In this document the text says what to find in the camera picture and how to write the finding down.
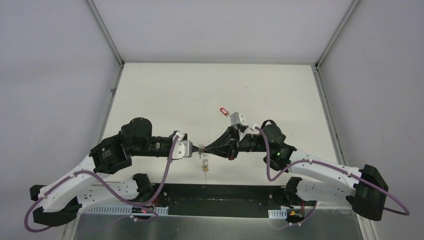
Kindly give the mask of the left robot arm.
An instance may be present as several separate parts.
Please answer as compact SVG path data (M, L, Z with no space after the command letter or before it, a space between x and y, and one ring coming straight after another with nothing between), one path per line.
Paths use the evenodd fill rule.
M103 139L70 172L49 185L30 188L33 205L25 214L36 224L51 227L65 225L93 207L115 199L149 212L161 194L164 182L153 187L149 177L137 173L129 182L106 183L106 178L132 165L132 157L165 157L168 173L174 160L191 157L193 144L186 134L174 131L168 137L153 136L152 123L143 117L123 125L118 134Z

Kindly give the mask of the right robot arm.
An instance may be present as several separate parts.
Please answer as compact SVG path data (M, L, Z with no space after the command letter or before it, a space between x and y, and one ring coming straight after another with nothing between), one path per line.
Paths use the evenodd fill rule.
M362 168L339 165L298 150L286 144L286 136L277 124L265 120L255 127L257 134L247 133L247 126L229 126L214 142L202 146L199 152L212 154L228 160L237 158L240 152L264 152L267 178L270 170L277 175L292 173L282 191L282 204L287 207L300 201L320 201L350 206L352 210L372 221L380 221L387 199L387 183L372 165Z

